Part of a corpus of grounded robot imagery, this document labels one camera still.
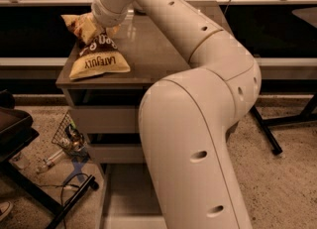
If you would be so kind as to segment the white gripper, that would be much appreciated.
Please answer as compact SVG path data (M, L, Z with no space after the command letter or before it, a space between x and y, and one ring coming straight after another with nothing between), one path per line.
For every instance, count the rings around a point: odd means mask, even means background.
M74 34L86 45L103 33L105 31L104 28L107 28L107 36L113 38L119 32L119 24L125 20L128 10L125 9L123 12L115 13L107 9L101 0L93 0L91 12L94 18L79 16L74 23Z

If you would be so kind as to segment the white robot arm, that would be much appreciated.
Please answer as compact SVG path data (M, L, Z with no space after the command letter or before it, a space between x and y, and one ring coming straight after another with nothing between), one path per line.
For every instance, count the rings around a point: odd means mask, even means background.
M261 71L227 31L184 0L94 0L104 27L137 2L189 64L146 92L139 130L167 229L252 229L226 134L254 106Z

